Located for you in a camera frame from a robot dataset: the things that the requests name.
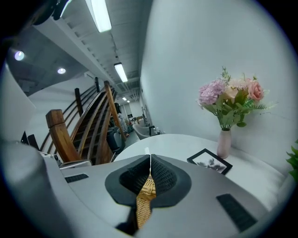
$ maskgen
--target wicker basket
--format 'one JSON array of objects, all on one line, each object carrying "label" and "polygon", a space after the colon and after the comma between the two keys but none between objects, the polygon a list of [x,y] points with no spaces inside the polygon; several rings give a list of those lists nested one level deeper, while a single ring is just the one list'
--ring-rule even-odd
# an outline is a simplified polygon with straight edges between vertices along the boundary
[{"label": "wicker basket", "polygon": [[156,197],[154,181],[147,179],[145,185],[136,197],[136,219],[138,227],[141,228],[151,215],[150,201]]}]

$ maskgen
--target ceiling beam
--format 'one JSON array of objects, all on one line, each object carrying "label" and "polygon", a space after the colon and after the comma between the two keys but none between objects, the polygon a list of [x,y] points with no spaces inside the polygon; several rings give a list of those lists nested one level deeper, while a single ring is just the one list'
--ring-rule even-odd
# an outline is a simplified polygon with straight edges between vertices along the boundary
[{"label": "ceiling beam", "polygon": [[49,18],[43,24],[34,27],[85,66],[94,75],[104,80],[108,80],[118,93],[121,92],[108,73],[87,49],[88,46],[82,43],[65,20],[59,19],[54,21],[52,18]]}]

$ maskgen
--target flower vase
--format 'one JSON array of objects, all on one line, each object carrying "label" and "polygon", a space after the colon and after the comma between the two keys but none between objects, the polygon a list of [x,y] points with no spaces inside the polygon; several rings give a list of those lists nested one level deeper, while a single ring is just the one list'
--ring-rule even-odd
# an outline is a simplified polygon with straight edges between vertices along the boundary
[{"label": "flower vase", "polygon": [[228,157],[231,148],[231,131],[221,131],[218,139],[217,155],[225,159]]}]

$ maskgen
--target wooden newel post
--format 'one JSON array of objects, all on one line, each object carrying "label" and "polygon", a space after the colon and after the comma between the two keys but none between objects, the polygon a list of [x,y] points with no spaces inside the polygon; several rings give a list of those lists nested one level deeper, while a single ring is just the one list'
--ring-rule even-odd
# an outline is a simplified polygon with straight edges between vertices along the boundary
[{"label": "wooden newel post", "polygon": [[53,143],[63,162],[81,160],[65,126],[62,110],[49,111],[46,119]]},{"label": "wooden newel post", "polygon": [[83,106],[82,106],[82,101],[81,101],[80,89],[75,88],[74,94],[75,94],[75,101],[76,101],[76,105],[78,107],[79,115],[82,116],[83,115]]},{"label": "wooden newel post", "polygon": [[107,93],[108,105],[109,105],[109,108],[111,109],[111,113],[112,113],[112,116],[113,116],[114,121],[116,123],[116,126],[119,127],[122,138],[124,140],[126,140],[126,137],[125,137],[125,135],[123,133],[123,129],[122,129],[121,125],[120,125],[120,121],[119,121],[119,118],[118,118],[118,113],[116,111],[116,107],[115,107],[115,103],[114,103],[112,91],[111,91],[110,84],[109,84],[108,81],[104,81],[104,87],[105,87],[105,90],[106,90],[106,93]]}]

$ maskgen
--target ceiling light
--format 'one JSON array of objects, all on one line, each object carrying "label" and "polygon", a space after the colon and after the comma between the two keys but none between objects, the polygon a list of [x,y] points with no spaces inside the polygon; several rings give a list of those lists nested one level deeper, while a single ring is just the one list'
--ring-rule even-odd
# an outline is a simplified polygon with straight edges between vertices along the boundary
[{"label": "ceiling light", "polygon": [[66,70],[64,68],[60,68],[58,69],[58,74],[64,74],[66,72]]},{"label": "ceiling light", "polygon": [[22,52],[22,51],[17,51],[17,52],[14,54],[14,58],[15,58],[17,61],[21,61],[24,57],[25,57],[25,54],[24,54],[24,52]]},{"label": "ceiling light", "polygon": [[122,63],[114,64],[114,67],[115,67],[119,77],[121,78],[122,82],[127,82],[127,78],[126,78]]},{"label": "ceiling light", "polygon": [[85,0],[99,32],[112,29],[105,0]]}]

